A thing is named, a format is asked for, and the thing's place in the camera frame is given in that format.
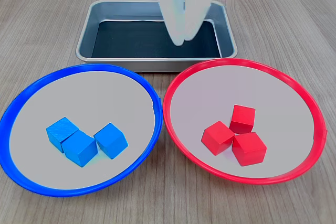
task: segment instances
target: blue plate rim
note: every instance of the blue plate rim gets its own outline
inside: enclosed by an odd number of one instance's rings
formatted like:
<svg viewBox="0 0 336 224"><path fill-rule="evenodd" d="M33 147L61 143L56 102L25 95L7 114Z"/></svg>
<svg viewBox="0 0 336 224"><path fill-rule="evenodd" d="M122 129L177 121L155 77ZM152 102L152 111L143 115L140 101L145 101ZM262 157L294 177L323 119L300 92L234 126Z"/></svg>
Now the blue plate rim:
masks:
<svg viewBox="0 0 336 224"><path fill-rule="evenodd" d="M136 82L138 82L142 87L146 89L149 93L150 97L153 101L153 110L155 115L155 128L152 135L152 138L144 150L144 152L138 157L138 159L130 165L123 172L118 174L117 176L106 180L103 183L93 185L90 187L79 188L79 189L71 189L71 190L63 190L63 189L54 189L48 188L45 186L41 186L30 179L26 178L15 166L11 153L9 150L9 140L12 132L12 127L18 116L20 110L23 108L25 103L41 88L46 85L61 79L66 76L70 76L76 73L81 72L91 72L91 71L106 71L106 72L114 72L123 74ZM85 64L85 65L76 65L67 68L63 68L52 72L31 85L29 85L26 89L24 89L8 106L5 113L3 114L0 120L0 164L3 168L4 172L18 185L22 188L25 188L33 193L37 193L44 196L50 197L72 197L72 196L80 196L84 194L94 193L95 191L102 190L106 187L109 187L123 178L127 177L131 174L135 169L139 167L139 165L148 157L151 151L154 149L159 135L161 133L163 124L163 113L162 113L162 105L161 99L158 94L154 90L154 88L140 75L126 68L122 68L115 65L110 64Z"/></svg>

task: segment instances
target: tray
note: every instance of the tray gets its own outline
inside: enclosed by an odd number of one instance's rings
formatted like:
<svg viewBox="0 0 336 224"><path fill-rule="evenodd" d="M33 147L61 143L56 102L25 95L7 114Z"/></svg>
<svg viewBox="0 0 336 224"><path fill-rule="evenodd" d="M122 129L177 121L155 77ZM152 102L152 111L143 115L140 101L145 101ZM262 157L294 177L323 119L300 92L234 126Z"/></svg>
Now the tray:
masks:
<svg viewBox="0 0 336 224"><path fill-rule="evenodd" d="M82 61L111 63L135 72L180 72L204 60L236 54L225 7L216 1L196 37L180 47L170 40L158 1L94 2L76 49Z"/></svg>

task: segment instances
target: cube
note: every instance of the cube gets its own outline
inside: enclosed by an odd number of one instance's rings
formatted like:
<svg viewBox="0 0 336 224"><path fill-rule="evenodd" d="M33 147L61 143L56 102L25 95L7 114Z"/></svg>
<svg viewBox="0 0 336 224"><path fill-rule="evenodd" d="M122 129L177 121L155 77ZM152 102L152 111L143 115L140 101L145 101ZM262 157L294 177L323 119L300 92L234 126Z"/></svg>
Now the cube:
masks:
<svg viewBox="0 0 336 224"><path fill-rule="evenodd" d="M124 149L128 147L128 143L124 134L115 127L112 123L109 123L94 136L99 148L110 158L114 159Z"/></svg>
<svg viewBox="0 0 336 224"><path fill-rule="evenodd" d="M234 137L232 151L241 166L262 163L266 150L266 145L255 132Z"/></svg>
<svg viewBox="0 0 336 224"><path fill-rule="evenodd" d="M62 143L76 131L78 131L78 128L67 118L62 118L53 125L47 127L49 141L62 153L64 153Z"/></svg>
<svg viewBox="0 0 336 224"><path fill-rule="evenodd" d="M224 123L218 121L204 130L201 142L214 155L218 155L230 147L234 136L234 132L232 132Z"/></svg>
<svg viewBox="0 0 336 224"><path fill-rule="evenodd" d="M245 134L252 131L256 110L249 107L235 105L231 119L230 129L237 134Z"/></svg>
<svg viewBox="0 0 336 224"><path fill-rule="evenodd" d="M66 139L62 143L62 148L65 156L80 167L84 167L98 154L94 138L80 130Z"/></svg>

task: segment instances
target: red cube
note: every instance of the red cube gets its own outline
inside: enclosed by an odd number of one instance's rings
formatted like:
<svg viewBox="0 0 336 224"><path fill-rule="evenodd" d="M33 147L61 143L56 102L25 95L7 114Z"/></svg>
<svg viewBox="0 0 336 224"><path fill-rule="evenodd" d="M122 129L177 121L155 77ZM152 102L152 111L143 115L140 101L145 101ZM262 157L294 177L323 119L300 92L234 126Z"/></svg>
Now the red cube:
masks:
<svg viewBox="0 0 336 224"><path fill-rule="evenodd" d="M232 151L241 166L262 163L266 149L266 145L255 132L235 136L232 145Z"/></svg>
<svg viewBox="0 0 336 224"><path fill-rule="evenodd" d="M230 129L237 134L245 134L252 131L256 110L240 105L235 105L231 119Z"/></svg>
<svg viewBox="0 0 336 224"><path fill-rule="evenodd" d="M224 123L217 123L206 128L203 132L202 143L214 154L218 155L229 148L235 133L233 133Z"/></svg>

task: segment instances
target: wooden table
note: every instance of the wooden table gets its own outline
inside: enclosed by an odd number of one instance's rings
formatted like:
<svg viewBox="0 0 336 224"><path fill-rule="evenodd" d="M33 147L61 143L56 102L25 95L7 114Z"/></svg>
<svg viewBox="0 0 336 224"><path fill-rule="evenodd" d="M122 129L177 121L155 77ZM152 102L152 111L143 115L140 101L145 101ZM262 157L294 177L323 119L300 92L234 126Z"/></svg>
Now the wooden table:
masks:
<svg viewBox="0 0 336 224"><path fill-rule="evenodd" d="M75 56L96 0L0 0L0 112L33 81L81 64ZM250 186L196 167L163 127L148 159L94 194L49 198L0 170L0 223L336 223L336 0L218 0L238 58L275 67L316 99L329 130L318 163L293 181ZM174 74L144 74L161 98Z"/></svg>

